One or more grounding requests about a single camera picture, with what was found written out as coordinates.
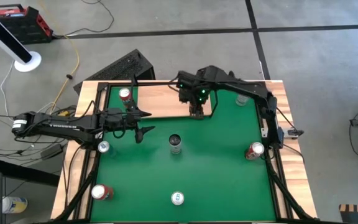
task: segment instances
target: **wooden table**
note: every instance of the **wooden table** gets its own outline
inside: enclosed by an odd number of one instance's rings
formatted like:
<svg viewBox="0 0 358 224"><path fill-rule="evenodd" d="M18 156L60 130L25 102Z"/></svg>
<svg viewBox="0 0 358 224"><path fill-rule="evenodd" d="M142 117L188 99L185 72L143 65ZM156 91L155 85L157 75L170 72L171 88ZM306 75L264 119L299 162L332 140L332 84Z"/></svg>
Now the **wooden table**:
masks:
<svg viewBox="0 0 358 224"><path fill-rule="evenodd" d="M111 83L117 82L126 82L126 81L111 81ZM154 80L143 81L143 82L155 82ZM91 100L96 99L96 89L98 86L98 81L85 81L81 89L80 97L78 99L76 116L81 116L86 108L88 107ZM278 107L284 113L284 115L292 121L292 115L290 112L290 106L288 104L287 94L285 93L284 84L280 80L266 81L267 88L273 93L278 100ZM104 106L104 94L102 92L100 109ZM158 102L167 102L170 103L171 110L168 111L161 107L161 104ZM162 116L187 116L188 115L188 105L181 104L178 101L177 93L170 90L166 86L141 86L138 88L138 106L144 111L153 114L153 117L162 117ZM208 105L205 106L205 113L208 114ZM89 109L87 114L91 114L93 111L93 106ZM279 126L282 128L291 128L283 116L277 113L277 119ZM284 144L300 151L298 140L286 139ZM67 146L67 151L65 155L65 170L66 177L68 176L68 166L70 164L71 158L73 157L74 152L78 148L78 144L74 141L70 141ZM283 164L283 170L285 178L287 181L288 190L294 196L296 201L303 207L306 213L312 217L316 217L316 210L314 208L313 198L311 196L308 177L306 175L305 166L302 162L302 158L291 152L290 150L283 149L280 150L280 155ZM70 201L78 190L80 183L80 175L82 170L82 165L85 157L85 151L79 150L76 156L73 159L73 164L71 168L70 176L70 186L68 188L68 200ZM91 154L91 159L89 161L89 170L91 169L94 152ZM277 198L280 206L281 217L287 217L284 199L281 191L276 187ZM89 188L84 193L81 203L80 215L79 218L84 218L86 213L86 204L88 203ZM59 214L62 213L65 207L65 184L63 179L63 172L60 175L59 186L56 192L55 203L53 205L51 218L56 218Z"/></svg>

